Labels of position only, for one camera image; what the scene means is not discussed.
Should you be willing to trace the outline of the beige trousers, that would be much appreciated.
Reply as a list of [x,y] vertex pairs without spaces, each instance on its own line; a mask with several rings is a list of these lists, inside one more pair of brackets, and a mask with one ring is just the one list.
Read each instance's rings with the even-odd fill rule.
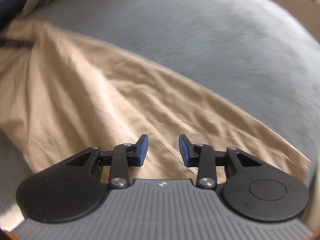
[[304,179],[310,160],[216,93],[168,68],[46,22],[14,21],[1,48],[1,130],[40,172],[90,146],[103,150],[149,137],[133,178],[196,178],[178,137],[223,151],[235,146]]

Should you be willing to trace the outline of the grey bed blanket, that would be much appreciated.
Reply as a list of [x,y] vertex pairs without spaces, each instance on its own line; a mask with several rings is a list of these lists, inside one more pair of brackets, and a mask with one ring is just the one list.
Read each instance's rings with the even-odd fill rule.
[[162,64],[319,155],[319,43],[271,0],[54,0],[30,18]]

